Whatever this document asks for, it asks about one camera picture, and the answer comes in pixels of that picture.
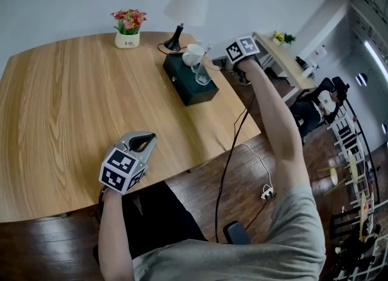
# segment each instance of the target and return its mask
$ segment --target power plug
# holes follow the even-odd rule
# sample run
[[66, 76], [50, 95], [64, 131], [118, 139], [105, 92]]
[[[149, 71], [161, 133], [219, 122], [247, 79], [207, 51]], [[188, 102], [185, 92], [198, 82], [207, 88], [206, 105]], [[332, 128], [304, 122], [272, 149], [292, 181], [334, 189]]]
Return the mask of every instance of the power plug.
[[261, 194], [262, 200], [267, 200], [269, 197], [273, 195], [273, 187], [268, 187], [265, 192]]

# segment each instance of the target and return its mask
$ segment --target dark green box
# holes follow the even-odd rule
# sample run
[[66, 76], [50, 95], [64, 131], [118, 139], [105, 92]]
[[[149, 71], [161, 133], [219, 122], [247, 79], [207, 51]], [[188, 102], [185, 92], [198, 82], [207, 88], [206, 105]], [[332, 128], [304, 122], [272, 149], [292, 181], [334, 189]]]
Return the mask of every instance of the dark green box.
[[213, 81], [203, 86], [195, 81], [195, 74], [192, 69], [186, 66], [182, 60], [183, 53], [167, 55], [163, 68], [171, 79], [176, 91], [181, 97], [184, 105], [198, 104], [213, 99], [217, 94], [218, 87]]

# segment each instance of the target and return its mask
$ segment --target ceiling light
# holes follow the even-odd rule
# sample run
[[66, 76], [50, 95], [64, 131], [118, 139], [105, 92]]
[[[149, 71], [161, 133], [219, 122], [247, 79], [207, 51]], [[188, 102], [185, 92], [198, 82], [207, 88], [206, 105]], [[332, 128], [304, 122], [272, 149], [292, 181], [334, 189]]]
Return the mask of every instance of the ceiling light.
[[360, 80], [360, 78], [358, 76], [356, 76], [356, 80], [357, 80], [358, 85], [363, 86], [362, 83], [361, 83], [361, 80]]
[[361, 82], [366, 86], [368, 83], [368, 77], [366, 76], [366, 74], [360, 73], [358, 76], [360, 77]]
[[375, 51], [367, 41], [364, 42], [364, 45], [368, 49], [369, 53], [372, 55], [373, 59], [377, 63], [378, 67], [380, 68], [380, 71], [383, 73], [386, 81], [388, 82], [388, 72], [384, 67], [383, 63], [381, 62], [380, 58], [377, 56], [377, 54], [375, 53]]

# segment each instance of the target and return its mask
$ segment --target pink flower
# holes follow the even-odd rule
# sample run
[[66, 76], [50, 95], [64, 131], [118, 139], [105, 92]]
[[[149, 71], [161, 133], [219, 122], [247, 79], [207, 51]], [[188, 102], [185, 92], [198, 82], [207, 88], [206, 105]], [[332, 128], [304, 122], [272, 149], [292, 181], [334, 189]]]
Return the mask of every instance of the pink flower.
[[131, 29], [132, 28], [132, 24], [130, 22], [125, 22], [124, 23], [124, 27], [125, 27], [125, 29]]

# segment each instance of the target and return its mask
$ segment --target flower pot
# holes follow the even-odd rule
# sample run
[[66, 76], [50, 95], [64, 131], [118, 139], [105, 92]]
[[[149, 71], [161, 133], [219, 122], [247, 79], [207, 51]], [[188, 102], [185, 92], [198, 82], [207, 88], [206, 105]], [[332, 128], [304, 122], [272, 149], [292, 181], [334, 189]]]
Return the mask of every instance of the flower pot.
[[140, 43], [140, 31], [135, 35], [122, 35], [117, 31], [115, 45], [118, 48], [135, 48]]
[[273, 43], [275, 43], [276, 45], [280, 45], [281, 42], [279, 40], [277, 40], [277, 38], [272, 38], [272, 41]]

